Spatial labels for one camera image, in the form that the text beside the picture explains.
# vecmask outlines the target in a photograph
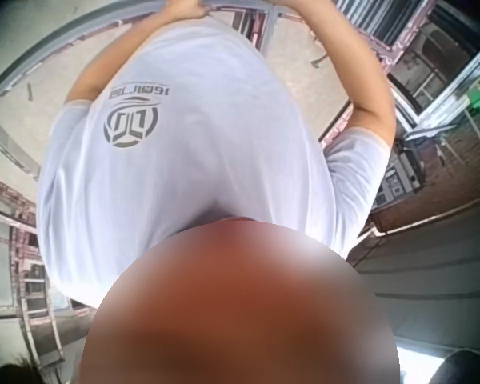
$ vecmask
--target wall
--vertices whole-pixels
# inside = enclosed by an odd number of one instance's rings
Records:
[[[348,260],[381,300],[401,342],[438,355],[480,350],[480,205],[382,240],[369,238]]]

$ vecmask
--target brick wall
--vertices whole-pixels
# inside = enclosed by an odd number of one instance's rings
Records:
[[[480,113],[474,120],[480,129]],[[371,219],[379,230],[406,226],[480,198],[480,140],[466,117],[461,116],[458,122],[460,126],[446,133],[445,139],[466,165],[441,146],[446,159],[443,166],[434,140],[421,142],[418,152],[425,163],[425,186],[403,202],[373,214]]]

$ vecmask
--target floor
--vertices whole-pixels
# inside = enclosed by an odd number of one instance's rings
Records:
[[[25,48],[61,25],[111,3],[111,0],[28,0],[11,2],[0,10],[0,73]],[[215,17],[231,22],[231,12]],[[0,125],[37,163],[42,164],[50,124],[82,68],[128,26],[102,32],[46,61],[22,79],[0,101]],[[315,137],[319,137],[346,102],[330,60],[313,68],[310,62],[324,55],[303,24],[277,21],[267,62],[288,86]],[[36,182],[0,153],[0,181],[35,201]]]

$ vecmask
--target short sleeve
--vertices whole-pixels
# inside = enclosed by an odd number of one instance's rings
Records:
[[[365,128],[349,128],[325,150],[335,202],[334,249],[346,257],[364,227],[390,159],[390,147]]]

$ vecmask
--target printed logo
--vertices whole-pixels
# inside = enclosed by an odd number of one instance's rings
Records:
[[[105,139],[118,148],[127,148],[147,138],[158,122],[158,102],[132,96],[119,102],[106,118]]]

